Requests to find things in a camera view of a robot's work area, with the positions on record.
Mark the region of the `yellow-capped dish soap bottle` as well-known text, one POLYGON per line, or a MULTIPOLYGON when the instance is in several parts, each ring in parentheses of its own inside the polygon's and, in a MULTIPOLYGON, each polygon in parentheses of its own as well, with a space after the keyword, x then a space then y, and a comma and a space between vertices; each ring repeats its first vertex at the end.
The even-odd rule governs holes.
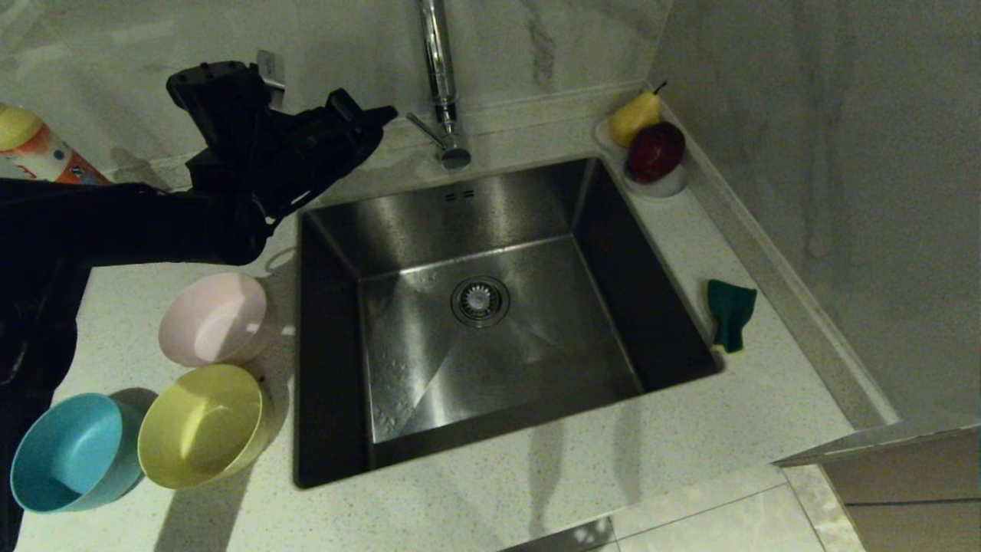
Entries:
POLYGON ((38 115, 3 102, 0 102, 0 157, 31 179, 85 186, 111 184, 38 115))

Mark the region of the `chrome faucet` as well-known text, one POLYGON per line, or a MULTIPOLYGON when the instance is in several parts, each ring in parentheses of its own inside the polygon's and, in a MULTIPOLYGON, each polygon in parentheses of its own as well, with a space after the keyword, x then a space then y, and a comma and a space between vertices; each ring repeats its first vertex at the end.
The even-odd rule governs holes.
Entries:
POLYGON ((435 157, 442 168, 464 170, 471 164, 471 153, 457 116, 458 94, 444 0, 417 3, 435 125, 427 125, 413 113, 405 118, 435 145, 435 157))

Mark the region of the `round metal sink drain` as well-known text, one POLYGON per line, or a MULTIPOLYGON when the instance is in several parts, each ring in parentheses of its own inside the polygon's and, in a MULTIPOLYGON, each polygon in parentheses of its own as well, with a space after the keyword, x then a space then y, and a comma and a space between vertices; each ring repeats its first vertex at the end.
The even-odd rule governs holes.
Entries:
POLYGON ((500 323, 509 312, 508 287, 490 276, 475 276, 460 282, 451 294, 451 311, 460 323, 483 329, 500 323))

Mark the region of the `stainless steel sink basin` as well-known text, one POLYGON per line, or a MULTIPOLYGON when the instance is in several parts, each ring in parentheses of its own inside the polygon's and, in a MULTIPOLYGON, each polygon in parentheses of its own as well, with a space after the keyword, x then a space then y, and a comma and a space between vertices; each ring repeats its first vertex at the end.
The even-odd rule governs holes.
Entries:
POLYGON ((312 209, 298 245, 301 489, 723 369, 599 158, 312 209), (451 311, 475 276, 510 291, 493 327, 451 311))

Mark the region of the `green and yellow sponge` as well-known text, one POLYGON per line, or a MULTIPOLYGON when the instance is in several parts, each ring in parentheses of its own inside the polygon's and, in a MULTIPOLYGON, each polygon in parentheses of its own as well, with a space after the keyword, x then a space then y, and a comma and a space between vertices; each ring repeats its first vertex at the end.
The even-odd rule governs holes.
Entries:
POLYGON ((715 321, 714 345, 726 353, 743 350, 743 329, 756 309, 758 290, 709 279, 707 303, 715 321))

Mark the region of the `pink plastic bowl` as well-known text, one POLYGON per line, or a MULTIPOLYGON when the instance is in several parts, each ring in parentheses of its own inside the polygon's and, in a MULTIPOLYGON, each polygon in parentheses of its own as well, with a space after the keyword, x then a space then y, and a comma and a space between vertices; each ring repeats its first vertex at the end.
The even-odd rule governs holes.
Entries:
POLYGON ((277 308, 259 280, 225 272, 196 281, 169 304, 158 342, 180 366, 241 366, 257 359, 279 329, 277 308))

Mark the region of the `yellow pear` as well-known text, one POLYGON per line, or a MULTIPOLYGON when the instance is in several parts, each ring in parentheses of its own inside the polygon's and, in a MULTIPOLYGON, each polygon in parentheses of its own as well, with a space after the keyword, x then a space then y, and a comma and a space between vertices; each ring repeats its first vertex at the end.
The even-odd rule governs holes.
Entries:
POLYGON ((609 139, 616 146, 628 148, 642 129, 660 123, 663 110, 660 91, 666 84, 667 81, 654 90, 642 92, 609 117, 609 139))

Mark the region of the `dark red apple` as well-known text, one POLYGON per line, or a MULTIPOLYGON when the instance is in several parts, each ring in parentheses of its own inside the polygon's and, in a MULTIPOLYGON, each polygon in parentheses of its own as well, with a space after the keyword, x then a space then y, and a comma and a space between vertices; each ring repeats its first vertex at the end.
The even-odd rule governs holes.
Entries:
POLYGON ((657 182, 681 164, 686 149, 686 137, 673 123, 646 126, 628 148, 625 174, 638 184, 657 182))

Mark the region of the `yellow plastic bowl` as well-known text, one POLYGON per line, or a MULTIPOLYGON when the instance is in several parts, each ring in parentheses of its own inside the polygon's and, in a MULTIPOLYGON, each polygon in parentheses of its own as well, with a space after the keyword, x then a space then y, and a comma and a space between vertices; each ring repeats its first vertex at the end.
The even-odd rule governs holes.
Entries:
POLYGON ((274 405, 239 366, 211 364, 182 375, 152 402, 138 432, 144 475, 187 489, 238 474, 272 438, 274 405))

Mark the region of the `small white fruit dish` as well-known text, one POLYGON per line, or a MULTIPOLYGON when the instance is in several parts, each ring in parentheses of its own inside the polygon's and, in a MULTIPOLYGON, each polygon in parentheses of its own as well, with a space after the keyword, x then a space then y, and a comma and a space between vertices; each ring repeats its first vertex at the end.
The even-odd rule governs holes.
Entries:
POLYGON ((600 149, 609 155, 620 177, 623 178, 625 185, 633 195, 649 202, 658 202, 658 200, 673 198, 687 188, 687 170, 683 164, 677 164, 668 175, 651 184, 641 184, 628 177, 626 172, 628 150, 617 146, 610 139, 609 119, 600 120, 593 128, 592 135, 600 149))

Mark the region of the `black induction cooktop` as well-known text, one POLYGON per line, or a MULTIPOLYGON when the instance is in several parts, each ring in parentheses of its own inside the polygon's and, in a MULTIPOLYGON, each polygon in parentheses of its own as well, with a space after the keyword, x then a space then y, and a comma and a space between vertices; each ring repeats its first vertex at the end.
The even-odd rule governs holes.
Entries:
POLYGON ((10 482, 15 450, 51 406, 76 346, 76 315, 0 303, 0 552, 14 551, 24 514, 10 482))

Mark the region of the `blue plastic bowl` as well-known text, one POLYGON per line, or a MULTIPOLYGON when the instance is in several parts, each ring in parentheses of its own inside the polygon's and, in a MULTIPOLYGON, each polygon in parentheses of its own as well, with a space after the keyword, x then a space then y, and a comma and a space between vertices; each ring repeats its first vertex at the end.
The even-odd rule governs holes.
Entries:
POLYGON ((63 399, 40 416, 11 462, 11 493, 36 514, 87 511, 122 498, 140 479, 144 413, 99 393, 63 399))

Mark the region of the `beige cabinet front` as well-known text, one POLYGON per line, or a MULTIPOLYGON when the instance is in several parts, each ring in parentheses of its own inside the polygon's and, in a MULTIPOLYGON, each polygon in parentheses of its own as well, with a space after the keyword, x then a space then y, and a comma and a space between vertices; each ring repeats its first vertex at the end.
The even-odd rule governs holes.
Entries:
POLYGON ((779 462, 824 552, 981 552, 981 428, 779 462))

